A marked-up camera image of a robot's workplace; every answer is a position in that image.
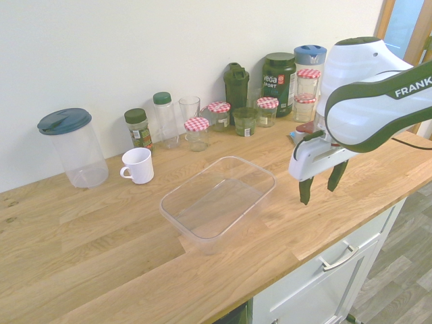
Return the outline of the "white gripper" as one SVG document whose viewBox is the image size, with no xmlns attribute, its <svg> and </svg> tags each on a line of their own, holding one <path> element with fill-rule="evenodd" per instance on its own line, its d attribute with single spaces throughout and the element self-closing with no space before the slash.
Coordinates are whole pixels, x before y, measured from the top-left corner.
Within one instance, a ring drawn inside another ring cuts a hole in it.
<svg viewBox="0 0 432 324">
<path fill-rule="evenodd" d="M 353 151 L 332 146 L 322 133 L 305 136 L 296 145 L 288 167 L 290 175 L 299 181 L 300 202 L 309 203 L 314 176 L 332 167 L 327 189 L 333 192 L 353 156 Z"/>
</svg>

